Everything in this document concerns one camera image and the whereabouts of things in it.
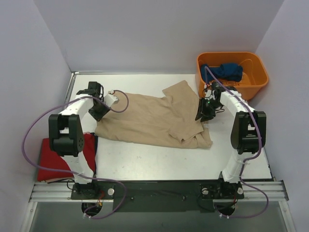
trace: red cloth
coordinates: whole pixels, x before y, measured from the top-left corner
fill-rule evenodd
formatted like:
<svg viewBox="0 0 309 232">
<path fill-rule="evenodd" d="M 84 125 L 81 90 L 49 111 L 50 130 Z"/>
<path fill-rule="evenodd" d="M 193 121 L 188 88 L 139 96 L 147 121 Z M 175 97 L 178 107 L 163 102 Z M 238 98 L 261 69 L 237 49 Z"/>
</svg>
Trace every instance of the red cloth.
<svg viewBox="0 0 309 232">
<path fill-rule="evenodd" d="M 95 137 L 92 134 L 84 134 L 84 156 L 89 165 L 89 167 L 95 172 L 96 169 L 96 153 L 95 153 Z M 46 168 L 55 168 L 62 170 L 70 170 L 67 163 L 57 155 L 55 151 L 51 151 L 49 148 L 48 138 L 43 139 L 42 149 L 41 149 L 41 160 L 40 166 Z M 62 173 L 62 172 L 52 172 L 39 169 L 38 171 L 38 181 L 56 179 L 56 178 L 70 178 L 73 174 Z"/>
</svg>

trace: dark blue cloth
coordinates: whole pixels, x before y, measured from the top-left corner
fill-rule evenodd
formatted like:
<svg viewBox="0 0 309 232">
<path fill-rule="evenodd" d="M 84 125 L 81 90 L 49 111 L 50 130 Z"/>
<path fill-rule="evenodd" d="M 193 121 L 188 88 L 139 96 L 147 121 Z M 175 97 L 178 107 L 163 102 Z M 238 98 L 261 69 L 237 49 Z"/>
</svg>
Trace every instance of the dark blue cloth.
<svg viewBox="0 0 309 232">
<path fill-rule="evenodd" d="M 203 81 L 205 81 L 205 66 L 203 64 L 200 68 Z M 242 79 L 242 67 L 235 63 L 221 64 L 219 67 L 209 68 L 216 78 L 225 79 L 228 81 L 239 82 Z M 213 77 L 209 72 L 207 72 L 207 84 L 213 80 Z"/>
</svg>

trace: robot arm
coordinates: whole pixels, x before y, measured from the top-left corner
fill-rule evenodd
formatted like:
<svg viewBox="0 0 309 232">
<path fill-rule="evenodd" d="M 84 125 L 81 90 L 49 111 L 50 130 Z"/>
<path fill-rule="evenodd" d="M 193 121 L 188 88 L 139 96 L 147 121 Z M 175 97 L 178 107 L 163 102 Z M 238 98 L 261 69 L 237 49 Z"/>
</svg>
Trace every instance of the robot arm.
<svg viewBox="0 0 309 232">
<path fill-rule="evenodd" d="M 109 112 L 109 107 L 118 102 L 112 94 L 107 94 L 103 98 L 101 89 L 103 90 L 103 87 L 99 83 L 89 82 L 88 88 L 79 91 L 75 99 L 93 96 L 103 100 L 106 106 L 95 99 L 85 98 L 69 105 L 59 114 L 50 115 L 48 119 L 51 150 L 61 156 L 71 171 L 90 177 L 93 176 L 93 171 L 89 168 L 83 154 L 84 134 L 81 119 L 89 112 L 96 121 L 100 121 Z M 84 179 L 78 175 L 74 175 L 74 178 L 79 184 L 91 182 L 91 179 Z"/>
<path fill-rule="evenodd" d="M 241 98 L 241 94 L 238 93 L 234 87 L 227 87 L 232 94 L 225 91 L 225 89 L 216 82 L 212 83 L 211 88 L 212 90 L 207 91 L 207 97 L 199 101 L 196 120 L 200 119 L 201 122 L 204 122 L 213 119 L 216 116 L 216 111 L 223 106 L 225 106 L 235 118 L 231 132 L 231 144 L 235 150 L 226 168 L 222 171 L 222 176 L 226 182 L 237 183 L 239 182 L 239 174 L 243 165 L 243 160 L 254 156 L 258 151 L 259 145 L 257 133 L 248 110 L 234 97 L 234 95 L 237 95 L 252 112 L 262 136 L 262 147 L 264 147 L 266 139 L 266 114 L 251 108 Z"/>
</svg>

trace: orange plastic bin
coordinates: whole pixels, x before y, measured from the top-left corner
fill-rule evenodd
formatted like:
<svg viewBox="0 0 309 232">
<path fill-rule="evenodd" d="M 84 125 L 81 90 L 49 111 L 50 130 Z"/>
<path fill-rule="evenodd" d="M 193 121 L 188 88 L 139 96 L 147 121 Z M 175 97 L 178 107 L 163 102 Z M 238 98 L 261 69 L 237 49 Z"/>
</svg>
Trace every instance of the orange plastic bin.
<svg viewBox="0 0 309 232">
<path fill-rule="evenodd" d="M 221 80 L 225 86 L 235 86 L 245 100 L 252 99 L 257 92 L 268 83 L 268 75 L 261 59 L 251 52 L 205 52 L 197 57 L 196 82 L 198 95 L 205 97 L 205 82 L 202 79 L 200 67 L 208 64 L 217 67 L 224 63 L 236 63 L 243 67 L 240 82 Z"/>
</svg>

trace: white wall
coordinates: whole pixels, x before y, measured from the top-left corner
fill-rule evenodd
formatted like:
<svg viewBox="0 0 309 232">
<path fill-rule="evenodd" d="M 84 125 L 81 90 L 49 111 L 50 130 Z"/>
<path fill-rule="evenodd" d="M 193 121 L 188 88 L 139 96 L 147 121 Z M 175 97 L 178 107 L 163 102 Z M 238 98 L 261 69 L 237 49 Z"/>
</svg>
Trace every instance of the white wall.
<svg viewBox="0 0 309 232">
<path fill-rule="evenodd" d="M 70 70 L 32 0 L 0 3 L 0 226 L 20 229 L 34 181 L 21 154 L 22 137 L 43 111 L 62 103 Z M 37 161 L 47 119 L 27 141 Z"/>
<path fill-rule="evenodd" d="M 194 73 L 204 51 L 255 51 L 283 0 L 35 0 L 73 71 Z"/>
<path fill-rule="evenodd" d="M 267 114 L 266 152 L 284 180 L 297 231 L 308 231 L 309 1 L 285 0 L 257 49 L 269 84 L 253 100 Z"/>
</svg>

